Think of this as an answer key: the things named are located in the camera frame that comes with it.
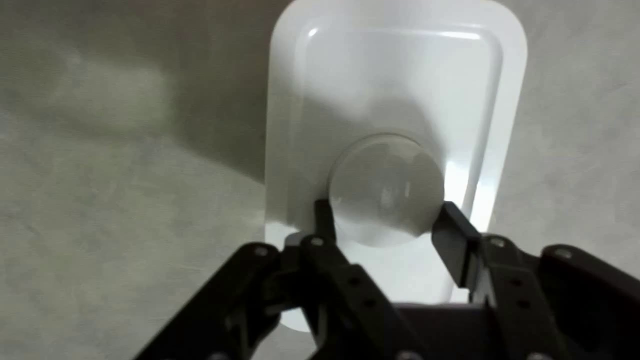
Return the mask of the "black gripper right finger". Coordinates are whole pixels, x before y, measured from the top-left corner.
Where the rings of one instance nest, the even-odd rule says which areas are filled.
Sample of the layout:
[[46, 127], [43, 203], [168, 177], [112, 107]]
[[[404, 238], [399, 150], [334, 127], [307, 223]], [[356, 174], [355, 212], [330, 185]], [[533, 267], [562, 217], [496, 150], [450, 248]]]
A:
[[512, 239], [480, 233], [454, 202], [444, 202], [433, 244], [469, 301], [493, 313], [507, 360], [571, 360], [536, 272]]

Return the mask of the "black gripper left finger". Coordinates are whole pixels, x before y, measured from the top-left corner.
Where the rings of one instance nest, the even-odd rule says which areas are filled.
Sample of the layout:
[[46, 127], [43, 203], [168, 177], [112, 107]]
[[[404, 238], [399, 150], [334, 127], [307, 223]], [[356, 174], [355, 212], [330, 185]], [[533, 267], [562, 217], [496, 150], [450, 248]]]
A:
[[377, 281], [337, 245], [334, 212], [326, 198], [314, 202], [314, 223], [319, 303], [312, 360], [428, 360], [428, 350]]

